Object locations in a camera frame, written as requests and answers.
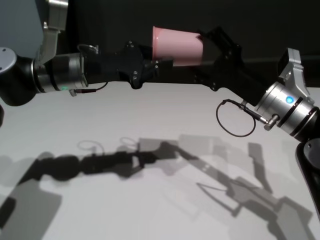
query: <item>gray panel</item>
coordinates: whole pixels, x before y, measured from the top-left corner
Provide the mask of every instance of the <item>gray panel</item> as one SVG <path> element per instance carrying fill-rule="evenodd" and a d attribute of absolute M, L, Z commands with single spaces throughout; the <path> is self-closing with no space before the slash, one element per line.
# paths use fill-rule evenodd
<path fill-rule="evenodd" d="M 43 32 L 35 0 L 1 0 L 0 23 L 0 46 L 22 57 L 36 56 Z"/>
<path fill-rule="evenodd" d="M 7 47 L 0 47 L 0 74 L 11 69 L 17 61 L 16 53 Z"/>

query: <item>pink cup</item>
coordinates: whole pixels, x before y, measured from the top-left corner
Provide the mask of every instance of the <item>pink cup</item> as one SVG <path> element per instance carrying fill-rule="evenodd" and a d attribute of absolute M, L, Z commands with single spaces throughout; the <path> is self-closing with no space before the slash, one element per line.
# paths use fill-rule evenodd
<path fill-rule="evenodd" d="M 204 45 L 200 34 L 153 27 L 152 59 L 173 58 L 174 66 L 202 63 Z"/>

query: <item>white tabletop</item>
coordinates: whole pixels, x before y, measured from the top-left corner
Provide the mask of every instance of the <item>white tabletop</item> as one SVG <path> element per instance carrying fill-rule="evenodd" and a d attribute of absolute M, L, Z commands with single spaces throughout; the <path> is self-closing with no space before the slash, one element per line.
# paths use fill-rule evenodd
<path fill-rule="evenodd" d="M 310 91 L 319 104 L 320 90 Z M 0 204 L 9 197 L 14 209 L 0 239 L 320 239 L 295 160 L 298 142 L 259 123 L 249 137 L 228 135 L 215 117 L 227 98 L 239 100 L 226 89 L 200 85 L 149 83 L 132 90 L 115 82 L 77 97 L 53 92 L 20 107 L 1 102 Z M 252 126 L 250 117 L 229 106 L 221 120 L 238 133 Z M 81 160 L 137 150 L 158 159 L 146 159 L 130 177 L 128 164 L 118 164 L 66 181 L 44 175 L 17 186 L 36 159 L 54 159 L 55 166 L 62 155 Z"/>

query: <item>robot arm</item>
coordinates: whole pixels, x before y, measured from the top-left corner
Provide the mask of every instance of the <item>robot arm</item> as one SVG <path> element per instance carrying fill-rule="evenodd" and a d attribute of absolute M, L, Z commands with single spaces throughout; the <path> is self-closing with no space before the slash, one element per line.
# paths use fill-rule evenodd
<path fill-rule="evenodd" d="M 173 59 L 152 59 L 152 48 L 128 41 L 115 53 L 104 54 L 97 47 L 87 52 L 56 55 L 57 37 L 63 30 L 66 0 L 49 0 L 49 17 L 43 22 L 44 42 L 36 59 L 20 57 L 0 47 L 0 97 L 10 106 L 28 103 L 37 93 L 70 91 L 71 95 L 92 93 L 91 84 L 126 81 L 139 89 L 162 71 L 173 67 Z M 317 210 L 320 209 L 320 117 L 305 87 L 299 51 L 288 49 L 278 65 L 283 83 L 268 83 L 246 68 L 241 47 L 221 28 L 200 32 L 221 51 L 209 73 L 195 70 L 195 82 L 213 91 L 227 88 L 243 99 L 242 110 L 262 122 L 266 130 L 277 125 L 302 143 L 297 148 L 301 171 Z M 255 106 L 256 112 L 245 105 Z M 3 111 L 0 109 L 0 122 Z"/>

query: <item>cable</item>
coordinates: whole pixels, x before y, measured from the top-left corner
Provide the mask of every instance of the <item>cable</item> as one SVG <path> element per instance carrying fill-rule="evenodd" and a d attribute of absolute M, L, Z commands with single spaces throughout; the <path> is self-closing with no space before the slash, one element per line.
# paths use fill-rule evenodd
<path fill-rule="evenodd" d="M 84 88 L 84 89 L 75 89 L 74 92 L 77 93 L 77 94 L 89 94 L 89 93 L 95 93 L 101 89 L 104 89 L 106 86 L 107 86 L 107 82 L 99 87 L 99 88 Z"/>
<path fill-rule="evenodd" d="M 231 103 L 231 104 L 233 104 L 233 105 L 236 105 L 237 107 L 239 107 L 241 110 L 244 110 L 245 113 L 249 114 L 249 115 L 252 117 L 252 119 L 253 119 L 253 128 L 252 128 L 252 130 L 251 130 L 249 133 L 247 133 L 247 134 L 245 134 L 245 135 L 237 135 L 237 134 L 234 134 L 234 133 L 230 132 L 229 130 L 227 130 L 227 129 L 222 125 L 222 123 L 220 122 L 220 119 L 219 119 L 219 109 L 220 109 L 220 107 L 221 107 L 222 105 L 224 105 L 224 104 L 226 104 L 226 103 Z M 250 113 L 251 110 L 250 110 L 250 112 L 248 112 L 248 110 L 249 110 L 249 109 L 248 109 L 245 105 L 242 105 L 241 103 L 238 103 L 238 102 L 233 101 L 233 100 L 230 100 L 230 99 L 225 99 L 225 100 L 223 100 L 223 101 L 218 105 L 218 107 L 216 108 L 215 116 L 216 116 L 216 120 L 218 121 L 218 124 L 220 125 L 220 127 L 221 127 L 223 130 L 225 130 L 228 134 L 230 134 L 230 135 L 232 135 L 232 136 L 234 136 L 234 137 L 237 137 L 237 138 L 244 138 L 244 137 L 247 137 L 247 136 L 251 135 L 251 134 L 255 131 L 256 126 L 257 126 L 256 118 Z"/>
<path fill-rule="evenodd" d="M 107 86 L 107 84 L 108 84 L 108 83 L 106 82 L 103 86 L 97 88 L 95 91 L 97 92 L 97 91 L 99 91 L 99 90 L 101 90 L 101 89 L 104 89 L 104 88 Z"/>

